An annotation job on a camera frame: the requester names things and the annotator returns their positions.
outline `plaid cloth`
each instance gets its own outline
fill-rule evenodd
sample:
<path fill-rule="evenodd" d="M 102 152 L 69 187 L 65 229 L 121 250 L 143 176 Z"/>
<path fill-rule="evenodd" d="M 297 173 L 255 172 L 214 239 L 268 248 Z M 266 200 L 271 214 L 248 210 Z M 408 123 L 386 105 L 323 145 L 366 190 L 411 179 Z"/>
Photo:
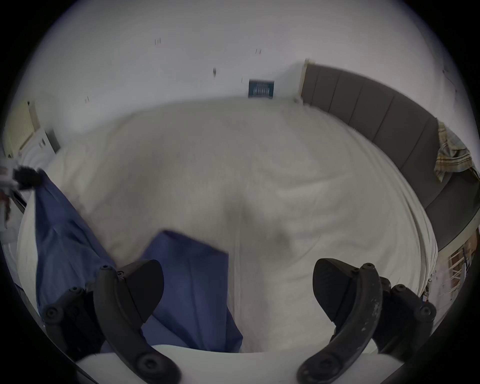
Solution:
<path fill-rule="evenodd" d="M 440 149 L 433 169 L 438 180 L 442 181 L 446 172 L 462 172 L 466 169 L 470 169 L 480 180 L 480 174 L 473 164 L 470 151 L 441 121 L 438 121 L 438 139 Z"/>

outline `blue cloth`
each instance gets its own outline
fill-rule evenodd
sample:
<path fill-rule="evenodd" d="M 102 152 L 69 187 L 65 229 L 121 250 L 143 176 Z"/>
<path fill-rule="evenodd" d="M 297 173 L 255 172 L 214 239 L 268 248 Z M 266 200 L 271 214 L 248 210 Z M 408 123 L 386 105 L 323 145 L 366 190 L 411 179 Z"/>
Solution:
<path fill-rule="evenodd" d="M 115 267 L 115 263 L 68 199 L 40 172 L 36 296 L 41 311 L 69 288 L 84 287 L 94 280 L 102 265 Z M 227 308 L 227 254 L 179 233 L 163 231 L 141 259 L 158 260 L 165 281 L 160 303 L 142 326 L 148 344 L 239 351 L 242 335 Z"/>

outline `white wall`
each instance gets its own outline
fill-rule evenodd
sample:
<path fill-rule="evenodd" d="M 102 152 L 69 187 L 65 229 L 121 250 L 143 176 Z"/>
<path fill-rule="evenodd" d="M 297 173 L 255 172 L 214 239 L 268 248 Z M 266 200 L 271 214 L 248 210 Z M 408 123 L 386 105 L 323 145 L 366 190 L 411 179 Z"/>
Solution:
<path fill-rule="evenodd" d="M 480 164 L 458 92 L 454 109 L 462 85 L 443 75 L 443 48 L 422 25 L 386 0 L 81 1 L 49 31 L 15 99 L 34 99 L 42 127 L 65 144 L 154 105 L 246 96 L 250 78 L 274 80 L 275 97 L 290 97 L 310 58 L 407 95 L 449 124 Z"/>

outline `headboard panel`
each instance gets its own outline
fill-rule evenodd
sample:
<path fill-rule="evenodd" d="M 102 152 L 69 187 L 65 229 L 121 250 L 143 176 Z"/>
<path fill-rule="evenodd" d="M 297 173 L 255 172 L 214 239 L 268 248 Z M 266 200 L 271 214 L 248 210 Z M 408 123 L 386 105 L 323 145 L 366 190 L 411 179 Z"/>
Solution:
<path fill-rule="evenodd" d="M 472 220 L 480 208 L 480 182 L 469 171 L 437 179 L 438 122 L 417 103 L 374 80 L 315 64 L 306 66 L 301 97 L 355 128 L 392 159 L 425 208 L 439 249 Z"/>

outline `white duvet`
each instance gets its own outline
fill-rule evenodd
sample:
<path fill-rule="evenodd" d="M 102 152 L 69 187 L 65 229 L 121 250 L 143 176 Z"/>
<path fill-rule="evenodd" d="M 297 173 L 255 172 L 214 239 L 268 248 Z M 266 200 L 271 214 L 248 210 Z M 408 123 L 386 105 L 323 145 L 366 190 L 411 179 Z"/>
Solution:
<path fill-rule="evenodd" d="M 361 134 L 293 102 L 196 102 L 144 111 L 85 135 L 46 170 L 118 267 L 164 228 L 229 254 L 228 307 L 242 351 L 328 342 L 315 300 L 322 257 L 374 263 L 420 294 L 432 226 L 395 165 Z M 35 305 L 35 204 L 17 249 Z"/>

